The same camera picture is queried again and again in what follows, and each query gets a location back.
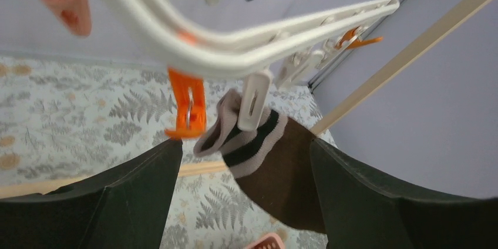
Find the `white clip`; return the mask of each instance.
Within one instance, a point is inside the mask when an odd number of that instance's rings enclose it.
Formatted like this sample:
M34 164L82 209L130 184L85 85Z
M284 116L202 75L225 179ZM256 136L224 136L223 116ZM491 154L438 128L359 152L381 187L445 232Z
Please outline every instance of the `white clip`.
M324 57L325 52L321 50L313 51L302 58L299 58L297 53L292 55L284 62L280 69L278 79L275 82L277 89L288 89L299 82L310 70L318 66Z
M249 74L245 78L237 122L240 130L251 132L260 125L272 81L273 74L268 68Z

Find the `striped sock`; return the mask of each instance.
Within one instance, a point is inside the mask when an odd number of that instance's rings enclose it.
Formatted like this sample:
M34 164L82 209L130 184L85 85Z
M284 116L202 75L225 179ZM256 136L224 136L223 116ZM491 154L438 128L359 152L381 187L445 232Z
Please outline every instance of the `striped sock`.
M257 130L243 132L237 127L240 103L234 89L222 97L218 119L194 154L220 151L242 191L268 214L290 227L325 233L309 159L316 136L267 107Z

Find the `white wall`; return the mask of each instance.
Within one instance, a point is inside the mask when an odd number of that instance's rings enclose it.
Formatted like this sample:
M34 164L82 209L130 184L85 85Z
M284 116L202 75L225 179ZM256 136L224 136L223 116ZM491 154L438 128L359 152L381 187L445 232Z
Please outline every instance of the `white wall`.
M326 113L461 0L408 0L315 91ZM498 0L331 128L339 148L430 189L498 196Z
M175 0L174 4L194 22L227 32L356 1L361 0L221 0L215 7L203 0ZM71 36L38 0L0 0L0 5L0 51L163 66L162 60L143 53L100 0L90 0L93 31L85 39Z

